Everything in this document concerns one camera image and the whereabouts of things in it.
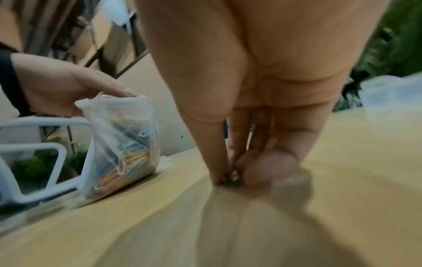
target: black sleeve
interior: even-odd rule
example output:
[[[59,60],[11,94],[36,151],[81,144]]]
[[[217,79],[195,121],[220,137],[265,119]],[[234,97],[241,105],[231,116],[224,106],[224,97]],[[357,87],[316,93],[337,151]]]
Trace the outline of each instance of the black sleeve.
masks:
[[[0,85],[10,103],[19,111],[19,116],[31,116],[34,112],[29,109],[18,76],[13,68],[11,54],[14,52],[10,48],[0,47]]]

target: wooden table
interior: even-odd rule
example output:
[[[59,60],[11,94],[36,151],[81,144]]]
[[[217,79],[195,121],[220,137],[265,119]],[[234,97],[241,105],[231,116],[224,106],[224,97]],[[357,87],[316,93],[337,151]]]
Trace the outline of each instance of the wooden table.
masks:
[[[156,177],[0,225],[2,267],[422,266],[422,109],[335,114],[303,168],[212,187],[196,149]]]

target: white plastic chair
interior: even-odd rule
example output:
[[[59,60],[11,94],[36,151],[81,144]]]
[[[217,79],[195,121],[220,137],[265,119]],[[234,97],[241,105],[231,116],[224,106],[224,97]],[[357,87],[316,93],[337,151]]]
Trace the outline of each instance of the white plastic chair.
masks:
[[[12,120],[7,124],[3,124],[1,125],[1,128],[69,125],[90,127],[88,121],[83,118],[25,117]],[[87,157],[85,159],[81,175],[59,184],[57,184],[57,180],[67,155],[67,149],[62,144],[0,144],[0,153],[35,151],[45,149],[55,149],[58,151],[56,163],[53,167],[53,171],[51,172],[46,188],[28,195],[22,194],[12,171],[10,170],[6,162],[3,160],[3,158],[0,156],[0,206],[25,205],[34,202],[40,202],[45,199],[57,197],[74,189],[79,189],[84,185],[89,171],[91,169],[92,160],[94,158],[94,143],[92,141],[88,148]]]

